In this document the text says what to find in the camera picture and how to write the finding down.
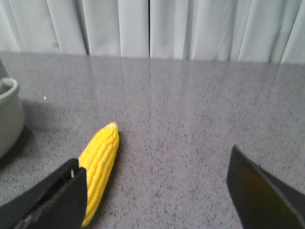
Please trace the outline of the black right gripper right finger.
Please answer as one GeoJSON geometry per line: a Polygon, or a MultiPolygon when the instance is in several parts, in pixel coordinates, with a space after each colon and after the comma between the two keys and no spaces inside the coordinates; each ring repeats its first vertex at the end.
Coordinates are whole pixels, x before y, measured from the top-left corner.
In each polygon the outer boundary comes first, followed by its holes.
{"type": "Polygon", "coordinates": [[[244,229],[303,229],[305,196],[233,146],[227,186],[244,229]]]}

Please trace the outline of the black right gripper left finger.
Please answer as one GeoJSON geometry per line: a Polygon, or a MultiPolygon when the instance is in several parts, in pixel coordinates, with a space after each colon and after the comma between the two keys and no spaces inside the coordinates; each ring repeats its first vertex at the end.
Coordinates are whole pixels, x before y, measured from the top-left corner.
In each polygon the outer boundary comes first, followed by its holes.
{"type": "Polygon", "coordinates": [[[86,169],[67,160],[0,208],[2,229],[79,229],[87,208],[86,169]]]}

